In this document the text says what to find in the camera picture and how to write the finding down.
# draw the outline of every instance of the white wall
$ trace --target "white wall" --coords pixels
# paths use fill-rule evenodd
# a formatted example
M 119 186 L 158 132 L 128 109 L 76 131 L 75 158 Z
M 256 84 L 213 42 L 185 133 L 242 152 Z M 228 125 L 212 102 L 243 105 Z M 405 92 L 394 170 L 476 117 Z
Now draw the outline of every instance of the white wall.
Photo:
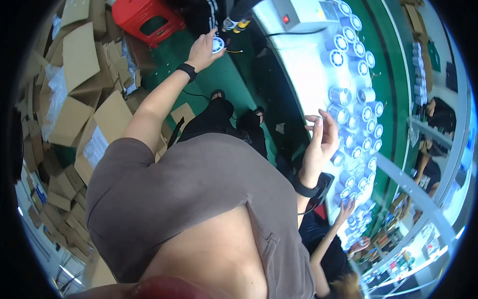
M 428 37 L 435 44 L 438 55 L 440 56 L 441 72 L 433 71 L 433 83 L 446 86 L 446 62 L 452 62 L 450 47 L 438 14 L 436 14 L 430 1 L 424 0 L 424 2 L 425 6 L 419 7 L 418 11 L 423 17 Z

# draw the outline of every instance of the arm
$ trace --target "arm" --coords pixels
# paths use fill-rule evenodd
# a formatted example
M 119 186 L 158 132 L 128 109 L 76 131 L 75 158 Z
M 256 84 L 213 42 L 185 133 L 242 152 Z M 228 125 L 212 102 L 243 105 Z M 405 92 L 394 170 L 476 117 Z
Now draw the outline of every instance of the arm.
M 217 29 L 213 29 L 207 35 L 201 35 L 191 47 L 186 63 L 194 67 L 197 73 L 224 55 L 225 49 L 212 54 L 212 38 L 216 31 Z M 189 79 L 189 75 L 183 71 L 173 72 L 144 99 L 122 137 L 138 139 L 144 142 L 153 154 L 156 153 L 163 121 Z
M 313 126 L 306 125 L 305 129 L 312 131 L 312 140 L 305 150 L 299 179 L 304 187 L 313 189 L 317 186 L 319 176 L 324 165 L 338 149 L 337 123 L 328 112 L 319 109 L 320 116 L 306 115 L 305 119 L 313 122 Z M 304 213 L 310 198 L 297 194 L 297 213 Z M 298 227 L 302 223 L 303 215 L 297 216 Z

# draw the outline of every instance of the watch strap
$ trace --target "watch strap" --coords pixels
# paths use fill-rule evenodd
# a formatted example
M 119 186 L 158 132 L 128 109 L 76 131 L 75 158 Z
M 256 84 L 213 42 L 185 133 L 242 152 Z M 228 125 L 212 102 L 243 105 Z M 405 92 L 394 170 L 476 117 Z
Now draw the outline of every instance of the watch strap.
M 194 67 L 190 66 L 187 63 L 182 63 L 180 64 L 176 69 L 182 70 L 183 72 L 186 72 L 189 75 L 189 82 L 191 83 L 196 79 L 197 73 L 194 70 Z
M 294 176 L 292 179 L 292 186 L 294 187 L 294 190 L 299 193 L 300 195 L 311 198 L 314 197 L 317 192 L 319 191 L 319 186 L 316 186 L 313 189 L 309 189 L 306 186 L 302 185 L 302 183 L 299 180 L 298 176 Z

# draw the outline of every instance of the sandal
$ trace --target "sandal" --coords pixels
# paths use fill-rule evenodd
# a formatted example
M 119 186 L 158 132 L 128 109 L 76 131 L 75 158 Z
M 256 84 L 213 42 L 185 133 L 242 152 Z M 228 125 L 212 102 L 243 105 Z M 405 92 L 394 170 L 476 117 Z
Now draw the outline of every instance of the sandal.
M 257 106 L 257 109 L 253 111 L 254 114 L 257 115 L 257 113 L 261 112 L 262 113 L 262 121 L 260 122 L 260 124 L 264 123 L 265 121 L 265 111 L 264 111 L 264 108 L 262 106 Z
M 226 94 L 224 93 L 224 91 L 222 89 L 216 89 L 214 90 L 213 92 L 211 92 L 211 95 L 209 96 L 209 101 L 212 101 L 212 97 L 218 93 L 221 93 L 221 98 L 222 99 L 225 99 L 226 98 Z

